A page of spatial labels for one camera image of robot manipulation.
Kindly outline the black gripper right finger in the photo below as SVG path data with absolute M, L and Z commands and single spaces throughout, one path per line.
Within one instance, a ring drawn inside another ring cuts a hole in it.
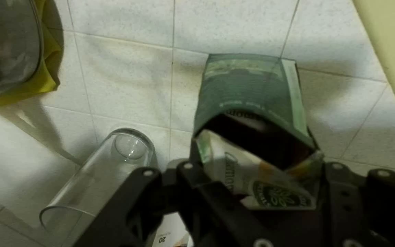
M 329 161 L 323 187 L 325 247 L 395 247 L 395 171 Z

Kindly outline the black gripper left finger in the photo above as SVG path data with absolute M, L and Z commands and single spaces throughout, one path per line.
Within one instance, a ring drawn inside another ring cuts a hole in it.
M 240 230 L 253 213 L 222 182 L 187 163 L 132 171 L 74 247 L 148 247 L 169 213 L 180 215 L 198 247 L 253 247 L 253 234 Z

